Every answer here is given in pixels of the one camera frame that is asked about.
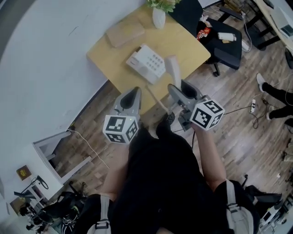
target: black pants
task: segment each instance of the black pants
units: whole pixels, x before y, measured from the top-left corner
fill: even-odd
[[[262,89],[263,89],[263,91],[267,92],[269,95],[273,96],[274,98],[278,99],[279,101],[283,102],[286,105],[285,107],[283,107],[281,109],[272,111],[270,113],[270,119],[284,118],[289,115],[293,115],[293,106],[290,106],[285,100],[285,95],[286,95],[285,90],[276,89],[273,86],[269,85],[268,83],[264,83],[262,85]],[[293,104],[293,93],[288,92],[286,95],[286,99],[292,105]],[[293,119],[290,118],[290,119],[286,120],[285,124],[293,127]]]
[[[156,129],[156,135],[159,139],[152,137],[146,128],[140,128],[137,136],[130,143],[129,157],[139,153],[139,151],[144,150],[148,145],[158,140],[168,141],[169,144],[179,144],[182,145],[182,147],[187,147],[191,150],[191,146],[187,141],[183,137],[173,133],[166,122],[159,123]]]

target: white vase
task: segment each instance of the white vase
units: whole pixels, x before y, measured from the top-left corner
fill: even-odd
[[[153,8],[152,11],[152,21],[157,29],[164,28],[165,21],[166,21],[166,14],[164,11]]]

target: desk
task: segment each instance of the desk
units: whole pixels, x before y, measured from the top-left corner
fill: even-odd
[[[130,13],[126,18],[137,18],[145,28],[145,34],[124,44],[120,48],[114,48],[104,35],[88,52],[87,56],[123,93],[132,87],[142,89],[142,101],[140,114],[144,114],[156,102],[145,89],[146,80],[126,64],[126,60],[143,43],[148,45],[161,57],[175,54],[181,69],[181,77],[185,79],[200,65],[209,59],[210,53],[187,30],[166,15],[164,29],[156,29],[152,23],[152,9],[146,5]],[[167,85],[172,83],[172,78],[165,73],[150,89],[158,99],[168,94]]]
[[[273,18],[271,17],[270,13],[273,10],[267,4],[264,3],[263,0],[255,0],[255,3],[259,7],[260,11],[256,14],[256,16],[247,23],[247,29],[250,34],[252,43],[255,47],[260,50],[266,49],[268,45],[271,45],[279,40],[281,40],[289,50],[293,51],[293,41],[287,37],[285,37],[277,28],[276,24],[274,23]],[[260,32],[256,27],[251,28],[257,21],[259,21],[262,17],[265,17],[269,22],[270,26],[265,29],[264,31]],[[264,36],[271,32],[272,30],[275,31],[276,36],[265,41]]]

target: white telephone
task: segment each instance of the white telephone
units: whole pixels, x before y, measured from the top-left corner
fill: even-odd
[[[164,59],[145,44],[142,44],[126,63],[151,84],[155,84],[166,72]]]

